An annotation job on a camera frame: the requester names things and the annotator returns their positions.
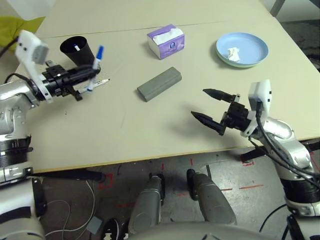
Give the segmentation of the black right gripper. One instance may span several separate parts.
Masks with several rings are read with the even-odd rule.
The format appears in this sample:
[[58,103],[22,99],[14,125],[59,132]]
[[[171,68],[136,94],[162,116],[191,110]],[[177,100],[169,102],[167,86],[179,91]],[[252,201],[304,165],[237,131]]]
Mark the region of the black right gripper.
[[191,111],[191,114],[206,127],[215,130],[219,135],[223,136],[226,128],[237,129],[241,132],[245,131],[249,126],[251,120],[248,119],[249,110],[239,103],[240,95],[231,95],[221,90],[217,89],[203,89],[204,93],[209,95],[218,101],[224,101],[230,103],[227,111],[224,112],[220,123],[214,121],[211,117]]

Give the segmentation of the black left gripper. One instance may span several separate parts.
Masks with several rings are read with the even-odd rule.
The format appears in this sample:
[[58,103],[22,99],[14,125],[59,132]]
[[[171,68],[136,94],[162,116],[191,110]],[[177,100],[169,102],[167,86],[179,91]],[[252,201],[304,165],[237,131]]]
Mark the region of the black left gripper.
[[76,101],[81,101],[83,97],[74,85],[88,81],[101,71],[101,66],[97,69],[92,65],[80,65],[69,70],[65,70],[61,65],[54,64],[51,60],[45,62],[47,68],[42,73],[44,76],[44,86],[53,97],[66,97],[71,95]]

